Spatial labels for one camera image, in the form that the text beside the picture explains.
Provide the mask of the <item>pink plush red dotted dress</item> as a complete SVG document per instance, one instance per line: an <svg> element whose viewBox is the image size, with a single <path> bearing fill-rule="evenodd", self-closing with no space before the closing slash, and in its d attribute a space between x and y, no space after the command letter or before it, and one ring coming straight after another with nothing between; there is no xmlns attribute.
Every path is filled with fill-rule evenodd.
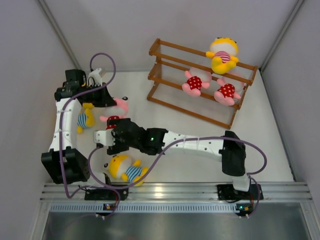
<svg viewBox="0 0 320 240"><path fill-rule="evenodd" d="M123 96L122 98L113 98L116 102L116 105L106 107L103 115L99 117L100 121L106 123L106 129L114 129L115 124L108 123L108 120L118 120L127 117L129 106L128 106L128 97Z"/></svg>

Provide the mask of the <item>yellow plush blue-striped shirt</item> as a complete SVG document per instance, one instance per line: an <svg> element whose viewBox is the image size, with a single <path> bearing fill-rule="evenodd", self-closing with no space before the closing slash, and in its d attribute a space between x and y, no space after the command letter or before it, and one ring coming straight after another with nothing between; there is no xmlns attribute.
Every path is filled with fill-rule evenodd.
<svg viewBox="0 0 320 240"><path fill-rule="evenodd" d="M116 154L109 162L103 164L104 172L109 172L115 179L133 184L146 175L148 167L142 167L139 159L133 160L129 155Z"/></svg>
<svg viewBox="0 0 320 240"><path fill-rule="evenodd" d="M83 103L77 120L77 133L81 134L84 129L92 128L95 125L95 117L92 109L92 103Z"/></svg>

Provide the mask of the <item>yellow plush blue-striped shirt front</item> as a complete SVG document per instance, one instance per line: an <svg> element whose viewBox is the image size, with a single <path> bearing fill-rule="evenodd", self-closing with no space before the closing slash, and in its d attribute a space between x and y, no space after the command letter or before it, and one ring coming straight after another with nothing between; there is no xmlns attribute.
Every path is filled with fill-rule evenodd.
<svg viewBox="0 0 320 240"><path fill-rule="evenodd" d="M103 164L104 172L109 172L115 179L133 184L146 175L148 167L142 167L139 159L133 160L129 155L116 154L109 162Z"/></svg>

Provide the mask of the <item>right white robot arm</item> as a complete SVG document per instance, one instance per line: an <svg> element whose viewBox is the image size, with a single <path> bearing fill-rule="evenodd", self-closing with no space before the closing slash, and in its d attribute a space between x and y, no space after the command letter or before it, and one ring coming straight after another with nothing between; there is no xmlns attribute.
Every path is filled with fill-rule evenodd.
<svg viewBox="0 0 320 240"><path fill-rule="evenodd" d="M246 147L232 131L218 137L198 137L165 128L144 129L129 118L111 119L108 123L107 129L101 132L101 138L107 154L114 156L107 167L113 178L134 186L142 184L151 169L141 167L139 161L120 156L120 153L134 148L158 158L165 154L185 154L220 162L222 172L231 177L235 196L244 199L252 192L245 169Z"/></svg>

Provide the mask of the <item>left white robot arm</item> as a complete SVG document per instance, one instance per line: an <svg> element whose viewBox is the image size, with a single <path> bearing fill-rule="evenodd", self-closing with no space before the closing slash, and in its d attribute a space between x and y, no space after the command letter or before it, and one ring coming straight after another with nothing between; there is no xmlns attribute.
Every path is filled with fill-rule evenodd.
<svg viewBox="0 0 320 240"><path fill-rule="evenodd" d="M117 104L103 81L105 73L102 68L88 75L79 69L66 70L65 82L54 93L55 129L41 163L55 184L87 182L90 178L88 159L77 149L78 117L85 103L96 108Z"/></svg>

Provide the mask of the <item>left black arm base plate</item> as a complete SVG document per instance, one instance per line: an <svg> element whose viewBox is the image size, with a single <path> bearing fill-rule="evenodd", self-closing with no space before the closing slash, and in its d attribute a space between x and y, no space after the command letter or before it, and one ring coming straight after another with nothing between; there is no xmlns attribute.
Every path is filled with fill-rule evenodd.
<svg viewBox="0 0 320 240"><path fill-rule="evenodd" d="M85 192L86 201L117 201L118 195L111 189L105 187L86 187L82 189ZM116 190L120 195L120 200L126 200L129 195L129 188Z"/></svg>

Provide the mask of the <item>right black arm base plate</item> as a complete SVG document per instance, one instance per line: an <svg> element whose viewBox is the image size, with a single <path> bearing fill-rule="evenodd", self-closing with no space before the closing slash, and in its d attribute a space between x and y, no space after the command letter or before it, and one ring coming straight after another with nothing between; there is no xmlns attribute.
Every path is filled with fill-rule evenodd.
<svg viewBox="0 0 320 240"><path fill-rule="evenodd" d="M218 184L216 187L218 199L222 201L235 203L242 200L257 200L258 197L260 200L264 199L262 190L258 190L256 184L251 184L248 191L235 190L232 184Z"/></svg>

